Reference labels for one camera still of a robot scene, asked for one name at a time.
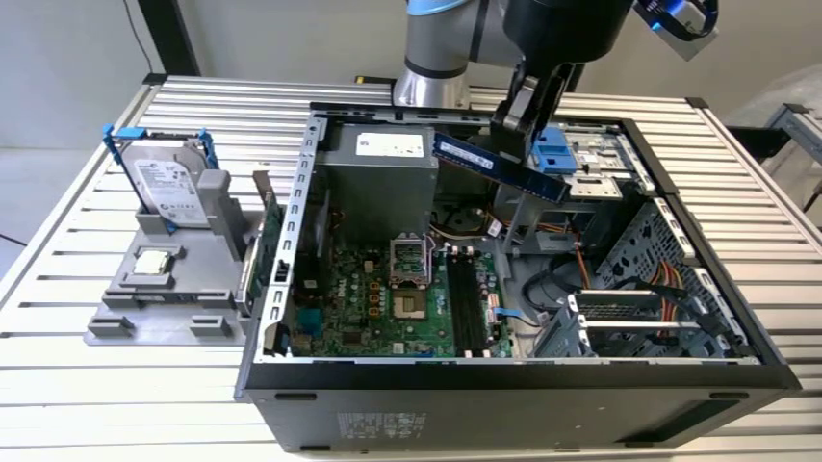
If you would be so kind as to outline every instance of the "power supply label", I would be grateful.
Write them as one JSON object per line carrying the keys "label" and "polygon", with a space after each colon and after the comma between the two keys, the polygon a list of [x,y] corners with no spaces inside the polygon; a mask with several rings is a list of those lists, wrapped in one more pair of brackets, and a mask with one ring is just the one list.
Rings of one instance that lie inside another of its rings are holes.
{"label": "power supply label", "polygon": [[424,157],[423,135],[407,133],[360,133],[359,156]]}

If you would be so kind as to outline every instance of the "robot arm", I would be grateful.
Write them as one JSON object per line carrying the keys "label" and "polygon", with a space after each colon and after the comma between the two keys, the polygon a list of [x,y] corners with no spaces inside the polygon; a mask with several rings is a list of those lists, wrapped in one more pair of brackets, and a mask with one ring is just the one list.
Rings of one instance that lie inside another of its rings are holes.
{"label": "robot arm", "polygon": [[524,159],[574,67],[611,50],[633,6],[686,60],[715,37],[718,0],[410,0],[406,72],[394,103],[466,108],[468,61],[519,61],[491,136],[499,152]]}
{"label": "robot arm", "polygon": [[491,124],[495,148],[523,158],[557,111],[575,64],[611,50],[634,0],[520,0],[508,3],[503,31],[523,58]]}

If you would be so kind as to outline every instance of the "ram slot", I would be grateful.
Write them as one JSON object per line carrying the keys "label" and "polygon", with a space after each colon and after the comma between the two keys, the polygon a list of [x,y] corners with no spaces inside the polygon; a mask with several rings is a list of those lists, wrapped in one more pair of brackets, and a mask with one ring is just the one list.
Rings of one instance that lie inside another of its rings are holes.
{"label": "ram slot", "polygon": [[450,254],[446,268],[456,352],[464,356],[480,356],[487,346],[487,335],[472,256]]}

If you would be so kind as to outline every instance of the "motherboard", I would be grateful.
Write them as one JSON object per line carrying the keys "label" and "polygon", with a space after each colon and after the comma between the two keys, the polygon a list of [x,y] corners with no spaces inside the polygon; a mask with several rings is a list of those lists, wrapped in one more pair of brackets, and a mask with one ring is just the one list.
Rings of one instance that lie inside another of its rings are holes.
{"label": "motherboard", "polygon": [[[415,257],[419,263],[411,262]],[[448,279],[456,264],[467,265],[456,277],[471,277],[458,285],[460,300],[452,299],[455,281]],[[402,283],[392,267],[403,274],[428,268],[430,275],[418,278],[416,285]],[[467,299],[475,300],[472,306],[466,306]],[[463,250],[458,261],[456,252],[414,248],[408,242],[338,247],[324,301],[306,303],[296,314],[292,352],[314,357],[510,357],[507,328],[494,317],[499,301],[491,254],[471,252],[468,257]],[[474,329],[467,335],[478,346],[470,352],[460,349],[466,329]]]}

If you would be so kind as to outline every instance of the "aluminum extrusion table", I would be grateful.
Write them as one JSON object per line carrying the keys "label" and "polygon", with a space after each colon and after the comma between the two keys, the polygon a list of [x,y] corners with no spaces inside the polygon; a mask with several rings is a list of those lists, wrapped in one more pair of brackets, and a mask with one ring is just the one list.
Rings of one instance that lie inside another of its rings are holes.
{"label": "aluminum extrusion table", "polygon": [[[472,92],[492,109],[500,90]],[[208,127],[231,192],[260,208],[252,171],[286,203],[310,101],[388,104],[384,85],[170,77],[118,125]],[[683,98],[567,94],[561,114],[629,117],[802,381],[805,391],[678,449],[315,454],[335,460],[822,460],[822,237],[707,109]],[[240,347],[87,346],[83,333],[136,230],[138,199],[95,151],[0,282],[0,459],[212,460],[286,456],[251,404],[232,401]]]}

